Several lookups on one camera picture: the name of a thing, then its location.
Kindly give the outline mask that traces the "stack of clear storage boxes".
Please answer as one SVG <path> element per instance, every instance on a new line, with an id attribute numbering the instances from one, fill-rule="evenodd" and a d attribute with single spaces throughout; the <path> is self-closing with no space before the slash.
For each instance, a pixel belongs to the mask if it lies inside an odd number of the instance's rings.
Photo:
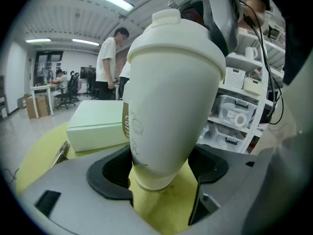
<path id="1" fill-rule="evenodd" d="M 247 154 L 253 135 L 258 135 L 260 119 L 258 105 L 229 95 L 219 95 L 198 143 Z"/>

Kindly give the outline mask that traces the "silver metal tool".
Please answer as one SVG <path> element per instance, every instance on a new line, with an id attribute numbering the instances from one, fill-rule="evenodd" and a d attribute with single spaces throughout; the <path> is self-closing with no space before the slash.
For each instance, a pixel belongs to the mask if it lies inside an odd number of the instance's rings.
<path id="1" fill-rule="evenodd" d="M 61 148 L 59 149 L 59 151 L 57 152 L 57 154 L 56 154 L 56 156 L 54 158 L 52 167 L 54 167 L 55 165 L 57 165 L 57 164 L 59 164 L 59 163 L 61 163 L 63 161 L 68 160 L 67 154 L 68 154 L 69 148 L 70 148 L 69 142 L 65 141 L 63 143 L 63 145 L 61 146 Z"/>

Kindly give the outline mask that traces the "person's black t-shirt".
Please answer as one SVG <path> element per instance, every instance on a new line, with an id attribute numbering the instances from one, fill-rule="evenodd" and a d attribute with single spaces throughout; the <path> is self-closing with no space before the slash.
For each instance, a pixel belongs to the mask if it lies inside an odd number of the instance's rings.
<path id="1" fill-rule="evenodd" d="M 261 0 L 270 10 L 270 1 L 278 8 L 285 21 L 285 74 L 283 83 L 290 85 L 313 48 L 313 33 L 304 29 L 313 15 L 313 0 Z"/>

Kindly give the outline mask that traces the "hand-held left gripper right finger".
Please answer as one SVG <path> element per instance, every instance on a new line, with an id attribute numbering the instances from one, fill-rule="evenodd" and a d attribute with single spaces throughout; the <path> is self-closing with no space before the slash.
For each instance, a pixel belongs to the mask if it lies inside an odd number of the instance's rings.
<path id="1" fill-rule="evenodd" d="M 179 235 L 254 235 L 276 222 L 270 208 L 261 207 L 273 150 L 247 155 L 198 144 L 188 158 L 197 180 L 190 226 Z"/>

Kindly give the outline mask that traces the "round table with green cloth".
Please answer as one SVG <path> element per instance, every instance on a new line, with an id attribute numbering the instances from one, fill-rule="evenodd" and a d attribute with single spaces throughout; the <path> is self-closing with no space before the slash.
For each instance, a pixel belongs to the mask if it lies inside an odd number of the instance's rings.
<path id="1" fill-rule="evenodd" d="M 67 141 L 68 123 L 62 123 L 43 134 L 24 157 L 19 171 L 15 192 L 20 195 L 32 182 L 46 173 L 61 145 Z M 197 182 L 187 163 L 165 189 L 147 191 L 130 172 L 130 190 L 134 194 L 134 209 L 162 235 L 173 235 L 189 228 L 188 219 L 194 203 Z"/>

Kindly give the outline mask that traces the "row of white perforated baskets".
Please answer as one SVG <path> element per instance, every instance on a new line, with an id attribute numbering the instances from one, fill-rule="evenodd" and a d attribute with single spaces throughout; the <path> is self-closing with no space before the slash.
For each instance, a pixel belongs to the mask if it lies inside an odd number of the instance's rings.
<path id="1" fill-rule="evenodd" d="M 226 67 L 224 84 L 256 95 L 262 95 L 263 93 L 263 83 L 261 81 L 247 77 L 243 70 L 231 67 Z"/>

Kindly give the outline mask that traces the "brown cardboard box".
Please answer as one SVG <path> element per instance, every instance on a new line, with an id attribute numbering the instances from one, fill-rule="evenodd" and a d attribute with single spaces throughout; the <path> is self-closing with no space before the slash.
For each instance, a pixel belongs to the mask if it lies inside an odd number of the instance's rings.
<path id="1" fill-rule="evenodd" d="M 40 118 L 49 116 L 47 96 L 36 97 L 36 105 L 37 105 L 37 111 L 38 111 Z"/>
<path id="2" fill-rule="evenodd" d="M 27 110 L 27 114 L 28 114 L 29 119 L 37 118 L 34 104 L 33 104 L 33 98 L 32 97 L 28 97 L 28 98 L 25 97 L 24 99 L 25 99 L 26 110 Z"/>

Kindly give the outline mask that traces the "person's right forearm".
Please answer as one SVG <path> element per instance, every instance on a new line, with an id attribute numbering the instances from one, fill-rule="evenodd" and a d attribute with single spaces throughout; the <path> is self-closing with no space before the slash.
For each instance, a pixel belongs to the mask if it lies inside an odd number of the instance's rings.
<path id="1" fill-rule="evenodd" d="M 262 26 L 265 22 L 266 4 L 261 0 L 246 0 L 244 6 L 246 14 L 254 21 L 258 26 Z"/>

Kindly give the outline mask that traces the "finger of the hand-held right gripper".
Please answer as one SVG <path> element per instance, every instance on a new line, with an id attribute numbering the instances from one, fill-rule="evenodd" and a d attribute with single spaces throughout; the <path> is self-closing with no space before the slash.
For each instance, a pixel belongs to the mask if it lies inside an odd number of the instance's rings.
<path id="1" fill-rule="evenodd" d="M 239 0 L 192 0 L 181 7 L 181 16 L 204 26 L 225 57 L 237 48 Z"/>

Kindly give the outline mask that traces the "white jug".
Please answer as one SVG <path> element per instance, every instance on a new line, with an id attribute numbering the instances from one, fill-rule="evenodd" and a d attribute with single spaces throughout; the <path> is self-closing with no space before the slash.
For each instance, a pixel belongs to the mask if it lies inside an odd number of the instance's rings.
<path id="1" fill-rule="evenodd" d="M 255 60 L 258 57 L 258 50 L 256 47 L 246 47 L 245 57 L 251 60 Z"/>

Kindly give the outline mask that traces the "black framed glass door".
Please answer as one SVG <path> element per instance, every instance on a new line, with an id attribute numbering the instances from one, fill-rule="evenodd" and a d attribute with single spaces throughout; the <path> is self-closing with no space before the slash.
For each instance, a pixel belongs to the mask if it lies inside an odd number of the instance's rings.
<path id="1" fill-rule="evenodd" d="M 56 78 L 56 70 L 61 68 L 63 51 L 60 50 L 44 50 L 37 51 L 33 85 L 45 85 Z"/>

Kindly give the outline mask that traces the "black office chair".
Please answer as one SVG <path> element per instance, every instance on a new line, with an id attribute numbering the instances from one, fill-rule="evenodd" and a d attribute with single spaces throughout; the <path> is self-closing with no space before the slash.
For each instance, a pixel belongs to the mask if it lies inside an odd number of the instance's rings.
<path id="1" fill-rule="evenodd" d="M 66 109 L 68 109 L 69 105 L 76 106 L 75 102 L 79 101 L 79 99 L 76 98 L 78 85 L 79 78 L 75 75 L 74 71 L 71 71 L 67 89 L 62 89 L 60 85 L 57 86 L 59 93 L 54 96 L 56 98 L 56 109 L 59 109 L 61 106 L 65 106 Z"/>

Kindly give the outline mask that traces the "white curved shelf unit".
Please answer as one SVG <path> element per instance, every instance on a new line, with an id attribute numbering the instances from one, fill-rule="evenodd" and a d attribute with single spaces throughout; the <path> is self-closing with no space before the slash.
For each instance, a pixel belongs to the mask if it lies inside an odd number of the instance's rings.
<path id="1" fill-rule="evenodd" d="M 246 47 L 256 47 L 258 57 L 251 60 L 245 57 Z M 261 119 L 258 124 L 258 135 L 254 134 L 247 151 L 249 154 L 257 142 L 264 135 L 268 126 L 275 126 L 276 120 L 272 118 L 278 102 L 281 100 L 280 92 L 283 87 L 284 72 L 282 70 L 285 59 L 285 50 L 281 47 L 263 40 L 261 45 L 257 36 L 240 29 L 239 45 L 234 52 L 226 57 L 226 67 L 243 70 L 247 77 L 251 77 L 263 83 L 262 95 L 256 95 L 242 89 L 224 84 L 224 79 L 219 84 L 217 96 L 229 95 L 260 107 Z"/>

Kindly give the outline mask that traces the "pale green flat box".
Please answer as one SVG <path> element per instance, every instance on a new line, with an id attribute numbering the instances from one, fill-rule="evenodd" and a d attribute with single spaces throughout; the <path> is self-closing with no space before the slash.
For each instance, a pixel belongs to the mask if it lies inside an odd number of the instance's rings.
<path id="1" fill-rule="evenodd" d="M 118 100 L 82 101 L 66 129 L 74 152 L 127 143 L 122 128 L 122 110 L 123 102 Z"/>

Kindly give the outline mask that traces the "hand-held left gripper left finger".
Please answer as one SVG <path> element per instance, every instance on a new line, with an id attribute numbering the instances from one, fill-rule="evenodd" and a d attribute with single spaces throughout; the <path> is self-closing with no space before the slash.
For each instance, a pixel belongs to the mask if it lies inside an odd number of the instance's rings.
<path id="1" fill-rule="evenodd" d="M 159 235 L 133 207 L 129 146 L 61 162 L 20 195 L 27 213 L 51 235 Z"/>

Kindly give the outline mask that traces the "white office desk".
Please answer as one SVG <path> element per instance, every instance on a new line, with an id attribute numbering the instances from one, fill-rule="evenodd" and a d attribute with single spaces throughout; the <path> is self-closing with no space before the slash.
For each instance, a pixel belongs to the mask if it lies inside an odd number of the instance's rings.
<path id="1" fill-rule="evenodd" d="M 36 91 L 40 91 L 40 90 L 46 90 L 46 92 L 48 94 L 48 103 L 49 103 L 50 113 L 51 113 L 52 116 L 54 116 L 53 100 L 52 100 L 52 96 L 51 96 L 51 89 L 52 88 L 56 88 L 57 86 L 59 86 L 59 84 L 57 84 L 57 83 L 49 83 L 49 84 L 46 84 L 46 85 L 35 86 L 35 87 L 31 87 L 30 88 L 30 92 L 31 92 L 31 95 L 32 95 L 32 100 L 33 100 L 33 105 L 34 105 L 34 110 L 35 110 L 35 115 L 36 115 L 37 119 L 39 119 L 40 116 L 39 116 L 38 109 L 37 109 L 35 92 Z"/>

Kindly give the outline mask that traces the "black wall monitor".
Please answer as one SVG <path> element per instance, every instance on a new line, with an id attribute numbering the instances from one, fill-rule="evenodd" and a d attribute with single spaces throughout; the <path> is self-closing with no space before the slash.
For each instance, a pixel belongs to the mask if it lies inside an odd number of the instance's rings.
<path id="1" fill-rule="evenodd" d="M 95 77 L 96 68 L 92 66 L 80 68 L 80 78 L 89 79 Z"/>

